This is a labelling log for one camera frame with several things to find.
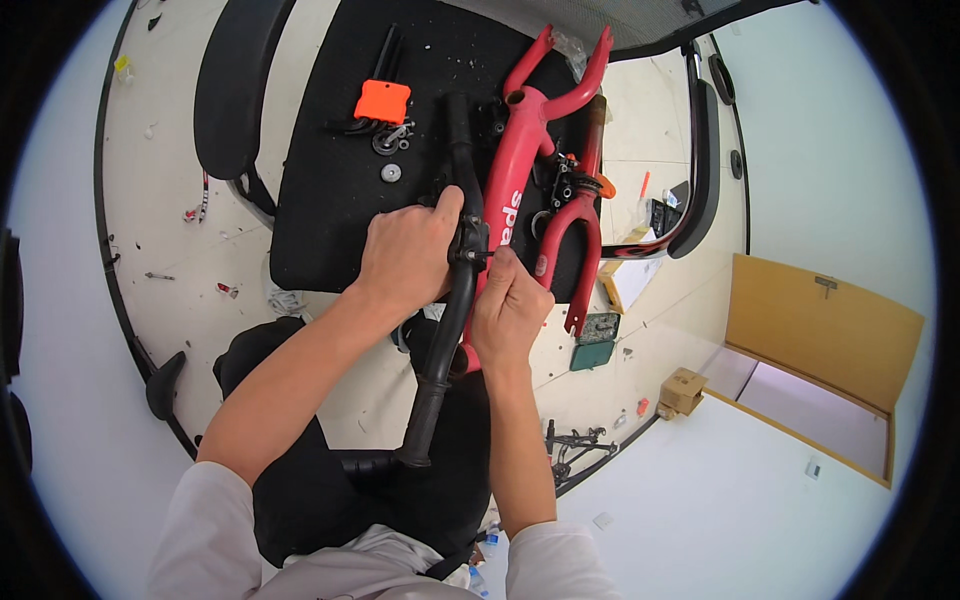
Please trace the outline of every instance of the white shirt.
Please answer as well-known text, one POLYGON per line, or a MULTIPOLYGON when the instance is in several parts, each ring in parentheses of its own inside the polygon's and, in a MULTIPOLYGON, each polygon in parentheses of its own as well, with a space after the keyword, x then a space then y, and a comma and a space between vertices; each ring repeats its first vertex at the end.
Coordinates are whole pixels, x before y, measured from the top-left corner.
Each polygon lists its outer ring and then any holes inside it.
MULTIPOLYGON (((288 559, 260 586, 250 487, 230 469, 205 462, 188 469, 177 485, 147 577, 147 596, 476 600, 466 589, 417 574, 440 559, 429 546, 374 525, 341 548, 288 559)), ((511 540, 508 560, 509 598, 620 598, 589 531, 578 523, 527 527, 511 540)))

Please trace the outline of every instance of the black mat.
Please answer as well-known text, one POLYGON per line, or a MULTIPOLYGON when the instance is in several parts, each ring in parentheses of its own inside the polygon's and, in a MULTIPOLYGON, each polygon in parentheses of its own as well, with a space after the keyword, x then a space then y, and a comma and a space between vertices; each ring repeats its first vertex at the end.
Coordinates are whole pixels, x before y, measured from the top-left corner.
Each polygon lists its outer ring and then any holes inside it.
MULTIPOLYGON (((290 142, 271 252, 277 285, 337 293, 350 285, 359 273, 370 219, 416 204, 435 187, 445 162, 440 99, 448 91, 465 91, 477 103, 501 95, 507 74, 532 42, 505 25, 433 0, 342 2, 314 64, 290 142), (373 152, 368 135, 334 134, 324 131, 323 123, 353 114, 361 83, 370 76, 392 23, 405 36, 397 79, 413 89, 407 113, 417 126, 409 150, 383 157, 373 152), (380 169, 390 162, 402 169, 396 183, 380 179, 380 169)), ((528 83, 551 98, 574 86, 557 52, 542 61, 528 83)), ((586 123, 583 109, 551 123, 549 131, 562 152, 580 154, 586 123)), ((481 184, 492 150, 477 149, 481 184)), ((539 243, 530 221, 544 208, 544 194, 528 180, 513 248, 531 271, 539 243)), ((572 297, 585 244, 582 226, 574 224, 561 244, 554 275, 557 302, 572 297)))

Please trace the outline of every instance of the orange tag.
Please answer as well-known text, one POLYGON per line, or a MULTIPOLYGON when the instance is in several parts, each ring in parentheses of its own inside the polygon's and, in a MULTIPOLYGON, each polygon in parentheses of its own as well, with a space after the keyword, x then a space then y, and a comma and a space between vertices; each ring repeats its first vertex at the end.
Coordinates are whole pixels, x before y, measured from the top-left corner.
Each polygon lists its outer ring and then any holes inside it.
POLYGON ((616 196, 616 188, 613 187, 613 184, 608 180, 603 173, 597 173, 597 180, 600 181, 600 198, 610 198, 616 196))
POLYGON ((403 119, 407 116, 409 98, 410 88, 406 85, 368 79, 363 82, 363 93, 357 101, 353 118, 367 117, 402 125, 403 119))

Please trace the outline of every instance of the white sleeve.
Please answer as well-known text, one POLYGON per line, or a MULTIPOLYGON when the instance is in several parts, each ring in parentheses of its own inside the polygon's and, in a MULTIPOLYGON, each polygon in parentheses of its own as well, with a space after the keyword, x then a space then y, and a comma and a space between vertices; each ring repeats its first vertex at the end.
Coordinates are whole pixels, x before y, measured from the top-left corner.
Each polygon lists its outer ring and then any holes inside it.
POLYGON ((148 598, 248 598, 260 587, 253 494, 217 463, 183 474, 147 575, 148 598))
POLYGON ((621 596, 584 525, 531 525, 510 540, 507 598, 614 600, 621 596))

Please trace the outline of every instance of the hand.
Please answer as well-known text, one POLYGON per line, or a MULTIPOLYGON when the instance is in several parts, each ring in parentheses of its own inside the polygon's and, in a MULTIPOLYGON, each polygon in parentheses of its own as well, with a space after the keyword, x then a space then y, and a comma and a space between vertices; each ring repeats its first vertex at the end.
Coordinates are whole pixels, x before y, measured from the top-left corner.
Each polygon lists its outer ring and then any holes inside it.
POLYGON ((473 348, 487 376, 529 369, 530 348, 553 305, 553 294, 527 273, 514 251, 497 248, 487 286, 473 307, 471 330, 473 348))
POLYGON ((373 217, 360 276, 351 287, 388 302, 388 314, 400 320, 442 296, 450 270, 446 251, 463 205, 464 193, 449 185, 436 208, 407 206, 373 217))

